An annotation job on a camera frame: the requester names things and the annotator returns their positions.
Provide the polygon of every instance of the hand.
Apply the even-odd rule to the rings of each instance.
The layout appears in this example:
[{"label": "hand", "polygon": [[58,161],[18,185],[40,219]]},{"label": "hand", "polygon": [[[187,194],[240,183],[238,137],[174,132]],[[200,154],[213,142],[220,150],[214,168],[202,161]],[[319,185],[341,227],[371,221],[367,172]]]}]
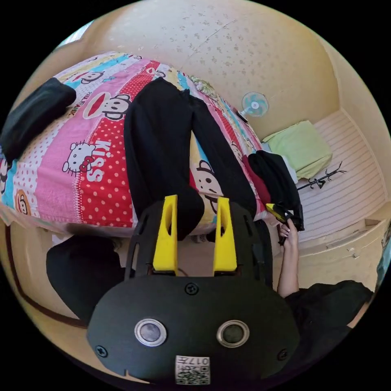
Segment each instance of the hand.
[{"label": "hand", "polygon": [[288,219],[287,223],[288,226],[286,224],[280,224],[280,236],[286,237],[284,248],[299,248],[299,234],[297,233],[297,229],[291,219]]}]

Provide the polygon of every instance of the yellow object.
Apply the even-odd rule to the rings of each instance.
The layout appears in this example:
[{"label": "yellow object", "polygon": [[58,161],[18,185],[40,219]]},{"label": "yellow object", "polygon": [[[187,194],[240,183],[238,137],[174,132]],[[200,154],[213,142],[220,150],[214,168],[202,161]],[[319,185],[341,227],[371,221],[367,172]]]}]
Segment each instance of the yellow object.
[{"label": "yellow object", "polygon": [[283,221],[284,217],[274,210],[274,205],[275,204],[266,204],[265,206],[268,212],[270,212],[278,221]]},{"label": "yellow object", "polygon": [[262,140],[270,150],[285,156],[297,179],[314,177],[333,157],[330,146],[309,121],[302,121]]},{"label": "yellow object", "polygon": [[178,275],[177,204],[177,195],[164,200],[153,261],[157,272],[175,272],[175,275]]},{"label": "yellow object", "polygon": [[235,239],[231,220],[229,199],[219,197],[217,201],[217,225],[215,240],[214,272],[234,272],[237,268]]}]

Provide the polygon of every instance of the sticker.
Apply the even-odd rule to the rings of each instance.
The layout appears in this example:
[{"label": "sticker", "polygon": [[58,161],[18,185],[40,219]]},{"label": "sticker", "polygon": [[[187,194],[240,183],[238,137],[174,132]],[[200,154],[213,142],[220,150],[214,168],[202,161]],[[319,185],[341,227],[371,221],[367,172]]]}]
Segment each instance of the sticker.
[{"label": "sticker", "polygon": [[176,384],[205,385],[211,383],[209,357],[176,356]]}]

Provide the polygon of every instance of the speckled ceiling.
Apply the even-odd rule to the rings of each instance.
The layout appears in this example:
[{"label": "speckled ceiling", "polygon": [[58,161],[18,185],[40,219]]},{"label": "speckled ceiling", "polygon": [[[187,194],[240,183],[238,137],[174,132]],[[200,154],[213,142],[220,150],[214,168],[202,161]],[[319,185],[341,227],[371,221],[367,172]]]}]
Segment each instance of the speckled ceiling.
[{"label": "speckled ceiling", "polygon": [[244,0],[144,0],[103,17],[89,54],[118,50],[171,64],[212,83],[241,109],[249,91],[269,112],[250,119],[262,138],[338,110],[338,86],[323,46],[305,26]]}]

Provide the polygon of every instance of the mattress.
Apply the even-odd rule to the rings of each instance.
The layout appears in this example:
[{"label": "mattress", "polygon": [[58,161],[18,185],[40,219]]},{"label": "mattress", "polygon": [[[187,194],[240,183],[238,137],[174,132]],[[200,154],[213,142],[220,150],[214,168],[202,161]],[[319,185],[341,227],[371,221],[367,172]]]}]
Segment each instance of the mattress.
[{"label": "mattress", "polygon": [[[124,116],[138,92],[157,77],[179,90],[189,89],[206,103],[254,191],[255,219],[266,215],[242,163],[242,156],[261,149],[261,143],[251,126],[219,95],[211,99],[197,90],[188,75],[169,65],[118,52],[94,56],[55,77],[75,89],[77,98],[11,167],[0,162],[0,214],[6,223],[19,220],[55,232],[83,224],[108,232],[113,228],[116,235],[128,236],[138,220],[126,173]],[[203,234],[216,222],[210,198],[223,194],[194,134],[190,150],[191,184],[205,203],[193,234]],[[211,181],[217,195],[204,192],[203,188],[211,187],[202,186],[205,181]]]}]

